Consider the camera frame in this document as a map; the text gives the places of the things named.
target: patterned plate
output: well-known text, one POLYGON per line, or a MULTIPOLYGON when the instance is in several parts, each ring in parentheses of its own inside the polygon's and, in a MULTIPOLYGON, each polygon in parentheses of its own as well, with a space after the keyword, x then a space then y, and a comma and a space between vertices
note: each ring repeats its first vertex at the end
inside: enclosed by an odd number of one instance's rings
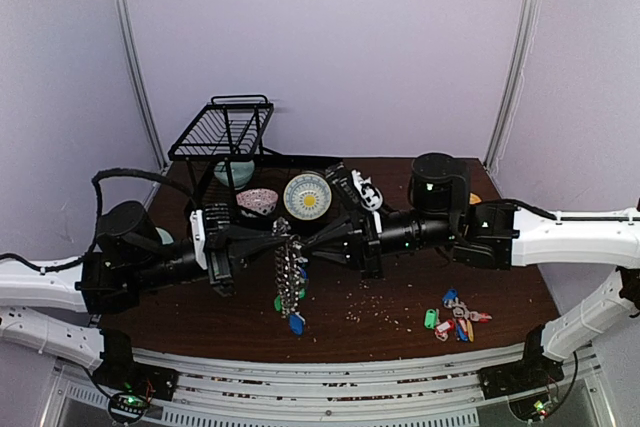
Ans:
POLYGON ((284 189, 284 206, 296 219, 315 220, 331 206, 331 187, 315 172, 297 175, 284 189))

